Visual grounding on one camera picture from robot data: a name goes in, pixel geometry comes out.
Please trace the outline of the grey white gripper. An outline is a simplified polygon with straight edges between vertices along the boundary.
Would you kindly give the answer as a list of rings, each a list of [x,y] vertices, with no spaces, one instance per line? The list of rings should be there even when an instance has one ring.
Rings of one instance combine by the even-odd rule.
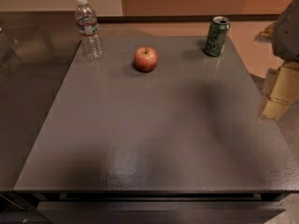
[[[272,50],[285,62],[265,76],[259,115],[280,119],[299,98],[299,0],[292,0],[278,16]]]

